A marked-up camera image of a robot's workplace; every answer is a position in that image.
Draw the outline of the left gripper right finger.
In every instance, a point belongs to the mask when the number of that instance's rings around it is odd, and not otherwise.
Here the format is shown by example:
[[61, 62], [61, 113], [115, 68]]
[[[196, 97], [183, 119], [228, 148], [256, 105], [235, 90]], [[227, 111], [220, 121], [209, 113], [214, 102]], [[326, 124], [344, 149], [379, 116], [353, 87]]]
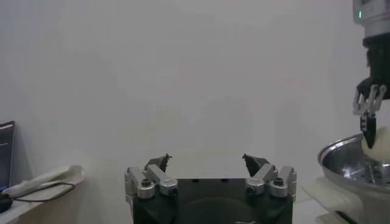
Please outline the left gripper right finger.
[[278, 170], [265, 158], [244, 154], [249, 177], [245, 180], [246, 194], [262, 195], [266, 190], [275, 198], [296, 198], [297, 172], [291, 166], [283, 166]]

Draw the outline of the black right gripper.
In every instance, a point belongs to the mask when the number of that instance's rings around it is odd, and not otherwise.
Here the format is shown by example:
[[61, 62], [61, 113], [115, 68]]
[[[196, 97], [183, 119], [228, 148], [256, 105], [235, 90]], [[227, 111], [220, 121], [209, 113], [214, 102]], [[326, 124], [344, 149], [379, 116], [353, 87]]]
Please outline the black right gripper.
[[389, 33], [367, 37], [363, 40], [367, 49], [369, 77], [360, 82], [353, 100], [353, 114], [360, 117], [360, 130], [371, 149], [377, 133], [376, 113], [383, 100], [389, 99]]

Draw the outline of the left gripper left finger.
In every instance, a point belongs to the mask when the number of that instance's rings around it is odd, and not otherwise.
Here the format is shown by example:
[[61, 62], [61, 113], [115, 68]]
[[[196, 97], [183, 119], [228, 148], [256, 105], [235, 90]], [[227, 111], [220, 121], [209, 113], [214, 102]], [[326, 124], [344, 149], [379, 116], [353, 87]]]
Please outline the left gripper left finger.
[[150, 159], [142, 169], [128, 167], [124, 173], [126, 195], [148, 200], [159, 192], [166, 197], [175, 197], [179, 192], [179, 181], [166, 174], [170, 159], [171, 156], [166, 154]]

